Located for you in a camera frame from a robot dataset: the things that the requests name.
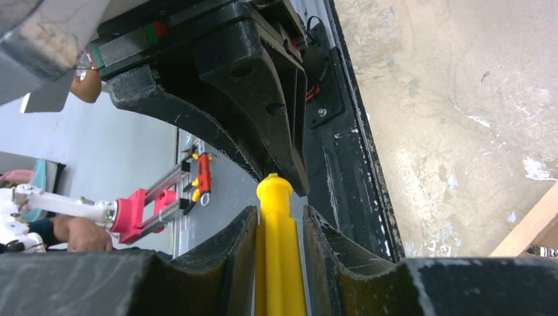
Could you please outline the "pink white handheld device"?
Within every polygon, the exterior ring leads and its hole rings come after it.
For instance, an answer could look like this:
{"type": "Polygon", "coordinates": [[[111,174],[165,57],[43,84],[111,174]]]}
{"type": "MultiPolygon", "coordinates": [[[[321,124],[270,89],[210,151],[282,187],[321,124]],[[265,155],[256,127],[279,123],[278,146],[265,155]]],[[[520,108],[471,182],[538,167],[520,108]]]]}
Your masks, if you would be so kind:
{"type": "Polygon", "coordinates": [[[171,189],[190,171],[190,163],[181,161],[149,189],[139,189],[130,197],[115,201],[93,201],[46,192],[31,184],[1,189],[1,250],[5,252],[41,253],[46,251],[44,239],[31,232],[22,220],[23,214],[43,209],[63,215],[92,220],[118,236],[121,244],[133,244],[143,237],[161,232],[167,223],[186,215],[201,194],[194,180],[191,199],[184,199],[171,189]]]}

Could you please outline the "red yellow hanging tool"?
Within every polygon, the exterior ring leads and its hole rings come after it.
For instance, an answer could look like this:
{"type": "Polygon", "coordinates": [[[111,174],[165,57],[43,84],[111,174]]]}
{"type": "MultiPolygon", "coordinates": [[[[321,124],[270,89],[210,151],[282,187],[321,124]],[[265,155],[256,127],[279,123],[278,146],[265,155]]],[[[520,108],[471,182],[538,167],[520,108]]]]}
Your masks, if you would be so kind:
{"type": "Polygon", "coordinates": [[[191,186],[194,188],[192,200],[199,202],[202,207],[206,207],[211,199],[211,161],[213,157],[204,152],[195,154],[194,158],[197,162],[197,176],[191,182],[191,186]]]}

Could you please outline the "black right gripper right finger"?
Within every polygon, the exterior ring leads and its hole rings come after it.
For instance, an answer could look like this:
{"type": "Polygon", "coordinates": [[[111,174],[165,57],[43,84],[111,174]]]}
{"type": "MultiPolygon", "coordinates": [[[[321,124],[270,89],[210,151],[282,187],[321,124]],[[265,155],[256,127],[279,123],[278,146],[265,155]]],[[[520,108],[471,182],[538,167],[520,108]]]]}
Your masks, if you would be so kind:
{"type": "Polygon", "coordinates": [[[557,264],[530,258],[410,258],[392,263],[312,207],[303,237],[313,315],[556,315],[557,264]]]}

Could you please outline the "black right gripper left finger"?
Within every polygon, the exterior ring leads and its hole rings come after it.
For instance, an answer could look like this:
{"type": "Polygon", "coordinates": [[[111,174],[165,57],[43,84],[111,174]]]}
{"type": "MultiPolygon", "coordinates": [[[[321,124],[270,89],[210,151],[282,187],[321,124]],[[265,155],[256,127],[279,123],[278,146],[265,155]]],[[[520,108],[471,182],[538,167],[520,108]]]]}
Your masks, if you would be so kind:
{"type": "Polygon", "coordinates": [[[165,261],[148,251],[1,256],[2,315],[249,315],[257,209],[165,261]]]}

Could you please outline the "wooden picture frame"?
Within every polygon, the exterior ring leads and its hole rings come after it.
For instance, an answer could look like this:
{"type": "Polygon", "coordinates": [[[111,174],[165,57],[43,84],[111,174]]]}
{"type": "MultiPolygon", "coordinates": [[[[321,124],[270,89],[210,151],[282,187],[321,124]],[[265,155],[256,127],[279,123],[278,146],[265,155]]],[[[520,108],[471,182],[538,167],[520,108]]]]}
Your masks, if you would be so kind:
{"type": "Polygon", "coordinates": [[[557,183],[529,210],[490,257],[518,257],[557,224],[557,183]]]}

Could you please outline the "person's hand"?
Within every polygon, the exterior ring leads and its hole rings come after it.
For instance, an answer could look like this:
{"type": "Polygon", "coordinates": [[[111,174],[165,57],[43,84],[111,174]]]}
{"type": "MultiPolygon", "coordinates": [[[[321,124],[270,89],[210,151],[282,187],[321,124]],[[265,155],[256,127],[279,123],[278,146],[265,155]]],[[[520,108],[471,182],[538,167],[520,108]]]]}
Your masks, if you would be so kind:
{"type": "Polygon", "coordinates": [[[59,243],[66,243],[68,251],[109,252],[113,243],[109,233],[90,219],[57,216],[51,219],[53,234],[59,243]]]}

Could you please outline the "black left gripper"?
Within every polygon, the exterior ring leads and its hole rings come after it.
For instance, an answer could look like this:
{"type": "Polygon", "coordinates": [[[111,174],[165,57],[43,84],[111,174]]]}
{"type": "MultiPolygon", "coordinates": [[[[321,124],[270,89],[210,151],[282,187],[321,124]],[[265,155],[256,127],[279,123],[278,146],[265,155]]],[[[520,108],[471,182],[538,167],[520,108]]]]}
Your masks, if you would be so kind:
{"type": "Polygon", "coordinates": [[[289,1],[146,1],[97,33],[87,58],[118,109],[200,137],[257,180],[277,172],[309,193],[307,81],[294,55],[305,31],[289,1]],[[195,63],[138,65],[193,40],[195,63]]]}

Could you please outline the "yellow handled screwdriver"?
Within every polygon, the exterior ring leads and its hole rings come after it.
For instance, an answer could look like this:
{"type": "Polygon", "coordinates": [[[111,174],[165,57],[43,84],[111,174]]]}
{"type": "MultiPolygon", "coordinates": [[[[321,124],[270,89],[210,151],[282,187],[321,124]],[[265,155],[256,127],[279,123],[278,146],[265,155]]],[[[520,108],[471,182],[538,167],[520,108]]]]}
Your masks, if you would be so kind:
{"type": "Polygon", "coordinates": [[[297,225],[291,184],[276,173],[257,186],[260,219],[256,230],[255,314],[306,315],[297,225]]]}

